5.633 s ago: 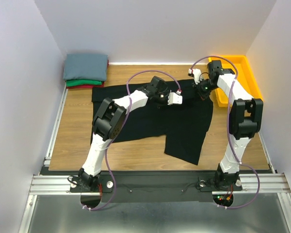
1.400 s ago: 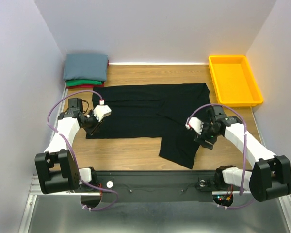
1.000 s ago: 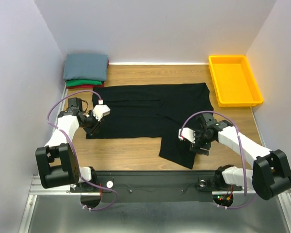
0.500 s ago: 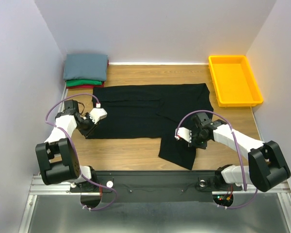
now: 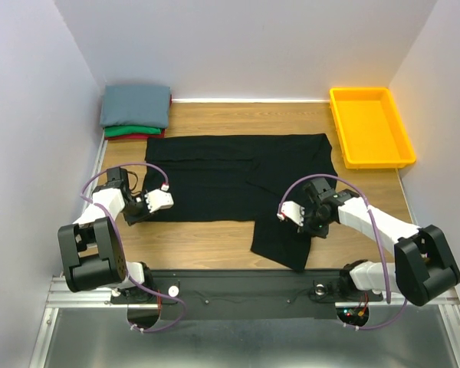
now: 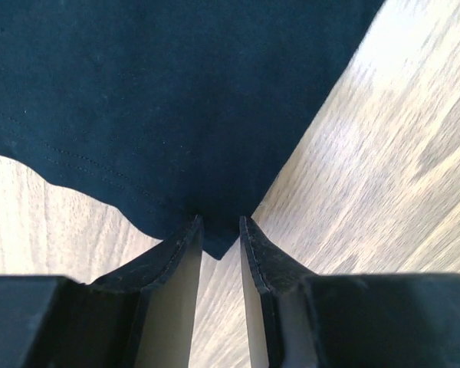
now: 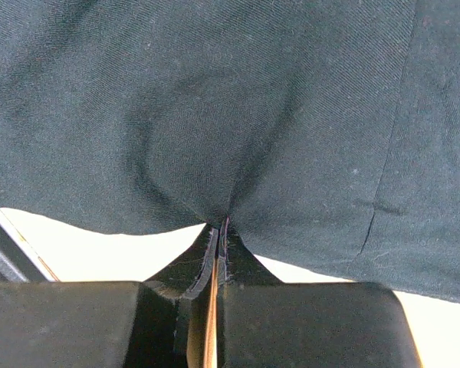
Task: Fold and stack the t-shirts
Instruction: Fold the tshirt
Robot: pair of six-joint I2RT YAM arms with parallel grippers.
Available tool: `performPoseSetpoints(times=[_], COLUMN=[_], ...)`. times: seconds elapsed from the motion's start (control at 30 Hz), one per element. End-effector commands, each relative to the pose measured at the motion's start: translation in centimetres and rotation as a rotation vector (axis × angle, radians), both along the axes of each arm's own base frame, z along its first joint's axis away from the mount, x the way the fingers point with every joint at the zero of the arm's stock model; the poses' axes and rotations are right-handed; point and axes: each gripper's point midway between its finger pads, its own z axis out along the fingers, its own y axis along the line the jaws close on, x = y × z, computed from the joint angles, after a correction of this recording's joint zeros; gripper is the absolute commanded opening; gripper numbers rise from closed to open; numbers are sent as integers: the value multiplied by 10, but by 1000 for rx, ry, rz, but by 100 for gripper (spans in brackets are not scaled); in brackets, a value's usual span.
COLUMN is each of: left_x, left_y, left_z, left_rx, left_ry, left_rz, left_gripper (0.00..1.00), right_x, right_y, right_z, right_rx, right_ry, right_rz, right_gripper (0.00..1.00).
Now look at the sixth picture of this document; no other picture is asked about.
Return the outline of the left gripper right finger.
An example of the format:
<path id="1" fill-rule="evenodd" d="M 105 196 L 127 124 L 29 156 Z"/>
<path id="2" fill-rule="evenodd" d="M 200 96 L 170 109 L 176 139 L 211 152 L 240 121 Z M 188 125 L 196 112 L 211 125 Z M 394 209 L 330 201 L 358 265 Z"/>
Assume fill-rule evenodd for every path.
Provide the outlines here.
<path id="1" fill-rule="evenodd" d="M 319 275 L 239 228 L 253 367 L 460 367 L 460 274 Z"/>

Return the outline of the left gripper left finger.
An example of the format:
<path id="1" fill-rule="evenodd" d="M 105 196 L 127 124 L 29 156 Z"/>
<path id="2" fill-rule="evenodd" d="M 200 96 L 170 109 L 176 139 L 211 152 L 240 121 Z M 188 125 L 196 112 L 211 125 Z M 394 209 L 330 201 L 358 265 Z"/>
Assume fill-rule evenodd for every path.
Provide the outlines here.
<path id="1" fill-rule="evenodd" d="M 200 217 L 91 284 L 0 275 L 0 367 L 186 367 Z"/>

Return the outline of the black t-shirt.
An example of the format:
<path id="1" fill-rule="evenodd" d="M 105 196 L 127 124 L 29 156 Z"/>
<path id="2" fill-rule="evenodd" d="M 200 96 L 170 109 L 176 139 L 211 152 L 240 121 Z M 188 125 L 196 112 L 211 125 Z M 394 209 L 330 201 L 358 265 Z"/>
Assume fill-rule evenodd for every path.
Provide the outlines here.
<path id="1" fill-rule="evenodd" d="M 220 259 L 380 1 L 0 1 L 0 155 Z"/>

